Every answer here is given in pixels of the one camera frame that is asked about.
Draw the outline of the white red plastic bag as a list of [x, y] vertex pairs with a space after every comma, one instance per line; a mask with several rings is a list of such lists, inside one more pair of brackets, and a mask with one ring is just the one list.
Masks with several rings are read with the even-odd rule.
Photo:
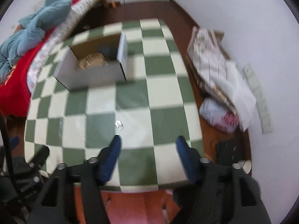
[[213, 128], [225, 132], [234, 133], [239, 126], [239, 118], [225, 105], [213, 98], [205, 98], [199, 108], [199, 115]]

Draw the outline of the white paper cup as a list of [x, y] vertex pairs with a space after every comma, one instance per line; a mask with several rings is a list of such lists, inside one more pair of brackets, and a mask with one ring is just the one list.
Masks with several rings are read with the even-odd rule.
[[240, 160], [238, 165], [243, 169], [246, 174], [249, 174], [252, 169], [251, 160]]

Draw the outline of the green white checkered tablecloth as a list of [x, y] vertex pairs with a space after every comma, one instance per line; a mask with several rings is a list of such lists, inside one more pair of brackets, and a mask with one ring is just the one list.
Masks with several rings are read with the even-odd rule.
[[[67, 46], [123, 32], [128, 39], [124, 83], [69, 92], [53, 74]], [[62, 43], [41, 69], [33, 90], [24, 136], [24, 155], [42, 146], [50, 155], [42, 168], [77, 165], [96, 156], [113, 137], [122, 151], [110, 191], [139, 192], [185, 185], [175, 140], [203, 152], [198, 108], [182, 56], [159, 19], [119, 22], [80, 33]]]

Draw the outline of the red patterned blanket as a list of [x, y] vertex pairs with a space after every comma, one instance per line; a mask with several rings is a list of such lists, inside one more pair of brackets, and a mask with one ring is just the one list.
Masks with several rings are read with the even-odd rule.
[[29, 107], [31, 92], [28, 90], [26, 76], [31, 65], [31, 60], [44, 44], [46, 38], [54, 30], [48, 31], [44, 39], [33, 49], [29, 50], [15, 66], [10, 74], [1, 83], [1, 114], [4, 117], [26, 117]]

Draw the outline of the white foam sheet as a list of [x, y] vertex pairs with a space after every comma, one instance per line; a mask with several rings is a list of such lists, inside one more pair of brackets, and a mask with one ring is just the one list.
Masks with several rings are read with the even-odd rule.
[[226, 62], [226, 79], [214, 75], [211, 76], [211, 79], [235, 107], [240, 129], [245, 132], [251, 124], [256, 98], [243, 80], [235, 62], [232, 60]]

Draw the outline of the white power strip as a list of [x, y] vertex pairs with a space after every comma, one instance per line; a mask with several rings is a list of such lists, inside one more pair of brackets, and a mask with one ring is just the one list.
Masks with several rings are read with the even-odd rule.
[[262, 134], [270, 134], [274, 131], [274, 125], [270, 114], [268, 102], [266, 100], [266, 94], [261, 86], [256, 73], [254, 72], [250, 63], [243, 66], [242, 71], [247, 80], [249, 88], [256, 98], [256, 108], [261, 122]]

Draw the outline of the white cardboard box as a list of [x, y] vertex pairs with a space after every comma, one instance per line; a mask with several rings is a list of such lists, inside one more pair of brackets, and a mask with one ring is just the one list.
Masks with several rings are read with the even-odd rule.
[[127, 80], [128, 43], [122, 33], [67, 46], [53, 76], [69, 91]]

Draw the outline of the floral folded bedding bag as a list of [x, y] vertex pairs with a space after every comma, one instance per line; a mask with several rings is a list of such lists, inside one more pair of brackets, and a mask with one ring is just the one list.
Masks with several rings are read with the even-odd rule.
[[194, 26], [187, 47], [187, 60], [199, 88], [236, 114], [233, 103], [212, 79], [227, 77], [226, 62], [229, 57], [221, 46], [223, 37], [222, 31]]

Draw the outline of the teal blue duvet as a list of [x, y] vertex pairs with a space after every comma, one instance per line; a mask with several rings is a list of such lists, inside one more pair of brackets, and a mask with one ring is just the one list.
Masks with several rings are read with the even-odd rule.
[[40, 10], [19, 20], [23, 28], [1, 44], [1, 83], [20, 58], [35, 48], [48, 31], [66, 19], [74, 3], [75, 0], [45, 0]]

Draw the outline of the checkered bed mattress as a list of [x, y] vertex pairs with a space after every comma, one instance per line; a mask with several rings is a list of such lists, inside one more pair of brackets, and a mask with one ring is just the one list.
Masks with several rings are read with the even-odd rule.
[[72, 33], [87, 12], [99, 1], [101, 0], [78, 0], [71, 6], [66, 19], [57, 25], [49, 37], [46, 38], [42, 47], [31, 60], [31, 65], [27, 72], [26, 83], [30, 92], [32, 92], [36, 86], [38, 76], [48, 57], [62, 48], [62, 42]]

